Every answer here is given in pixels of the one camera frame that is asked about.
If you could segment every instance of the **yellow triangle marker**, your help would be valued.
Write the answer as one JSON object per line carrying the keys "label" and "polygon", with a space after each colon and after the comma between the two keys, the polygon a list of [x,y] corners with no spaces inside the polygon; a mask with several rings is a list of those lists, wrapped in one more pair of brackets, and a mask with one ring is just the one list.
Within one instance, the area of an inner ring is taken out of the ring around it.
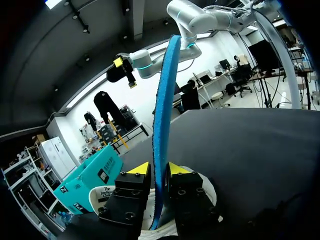
{"label": "yellow triangle marker", "polygon": [[136,168],[134,168],[130,171],[127,171],[126,173],[127,174],[136,174],[136,173],[147,174],[148,167],[149,167],[149,162],[147,161],[144,164],[137,166]]}
{"label": "yellow triangle marker", "polygon": [[178,165],[175,165],[172,162],[169,162],[169,168],[170,168],[171,177],[173,174],[178,174],[178,173],[189,174],[190,173],[188,170],[185,170],[184,168],[179,167]]}

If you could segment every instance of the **bottle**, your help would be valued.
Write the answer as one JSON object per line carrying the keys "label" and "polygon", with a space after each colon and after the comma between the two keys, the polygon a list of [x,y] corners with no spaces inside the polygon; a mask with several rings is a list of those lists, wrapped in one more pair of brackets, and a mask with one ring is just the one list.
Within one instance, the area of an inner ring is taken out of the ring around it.
{"label": "bottle", "polygon": [[65,225],[69,225],[71,223],[71,219],[73,217],[73,214],[69,214],[66,212],[62,212],[62,219],[64,219]]}

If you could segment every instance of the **black monitor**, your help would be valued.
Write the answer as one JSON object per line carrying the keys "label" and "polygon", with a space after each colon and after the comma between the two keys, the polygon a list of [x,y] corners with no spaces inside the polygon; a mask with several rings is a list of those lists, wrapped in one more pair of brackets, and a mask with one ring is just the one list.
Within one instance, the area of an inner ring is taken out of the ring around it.
{"label": "black monitor", "polygon": [[222,60],[222,61],[219,61],[219,63],[220,63],[220,65],[222,66],[222,68],[223,68],[224,70],[228,70],[228,69],[230,69],[230,67],[231,67],[231,65],[230,65],[230,63],[228,62],[227,59],[224,59],[224,60]]}
{"label": "black monitor", "polygon": [[181,89],[180,89],[180,87],[178,86],[178,84],[175,83],[174,95],[176,95],[176,94],[178,94],[178,93],[181,93]]}
{"label": "black monitor", "polygon": [[249,46],[249,50],[261,71],[271,71],[279,67],[282,68],[274,49],[266,40]]}

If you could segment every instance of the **yellow pole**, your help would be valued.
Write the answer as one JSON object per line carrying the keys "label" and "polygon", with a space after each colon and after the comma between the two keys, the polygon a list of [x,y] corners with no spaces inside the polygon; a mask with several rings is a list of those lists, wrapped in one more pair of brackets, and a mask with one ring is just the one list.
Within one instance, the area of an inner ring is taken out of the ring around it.
{"label": "yellow pole", "polygon": [[123,145],[124,145],[127,149],[129,149],[127,143],[126,143],[125,140],[123,140],[123,138],[120,136],[120,134],[118,133],[118,131],[117,131],[116,127],[115,127],[115,125],[110,121],[109,118],[108,118],[108,122],[109,122],[109,124],[112,126],[113,130],[115,131],[115,133],[117,134],[117,136],[119,137],[119,139],[121,140],[121,142],[123,143]]}
{"label": "yellow pole", "polygon": [[99,138],[99,139],[102,139],[102,136],[100,135],[100,133],[99,133],[98,131],[96,131],[96,134],[98,135],[98,138]]}

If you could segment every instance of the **white wall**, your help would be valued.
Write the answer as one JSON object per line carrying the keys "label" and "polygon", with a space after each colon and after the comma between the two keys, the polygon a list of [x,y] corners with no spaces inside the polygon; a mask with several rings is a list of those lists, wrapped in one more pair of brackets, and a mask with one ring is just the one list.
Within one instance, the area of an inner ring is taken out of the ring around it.
{"label": "white wall", "polygon": [[[214,37],[198,40],[196,44],[201,49],[202,54],[194,60],[190,68],[177,73],[176,83],[180,87],[185,85],[188,80],[193,77],[193,73],[199,74],[209,70],[215,75],[215,66],[219,64],[219,61],[227,59],[229,63],[233,65],[235,63],[234,55],[246,53],[227,31],[220,31]],[[192,60],[188,60],[180,63],[178,65],[178,71],[190,66],[191,62]],[[127,104],[131,109],[135,110],[137,119],[146,126],[146,130],[150,134],[152,133],[149,128],[152,129],[153,126],[154,116],[152,112],[156,104],[156,93],[160,74],[157,73],[148,79],[140,78],[137,70],[133,71],[132,74],[136,79],[136,87],[130,89],[126,79],[122,79],[116,83],[105,82],[79,102],[63,120],[59,117],[59,130],[66,138],[65,141],[70,145],[69,148],[74,156],[79,156],[82,146],[84,145],[84,139],[79,131],[79,129],[87,123],[84,114],[88,111],[91,112],[97,120],[102,120],[94,104],[94,97],[100,91],[107,92],[118,107]],[[226,84],[229,83],[226,80],[224,81],[225,82],[212,84],[210,91],[216,93],[223,90]]]}
{"label": "white wall", "polygon": [[247,38],[249,39],[249,41],[252,45],[264,40],[264,37],[262,36],[262,34],[259,31],[255,31],[255,32],[249,34],[247,36]]}

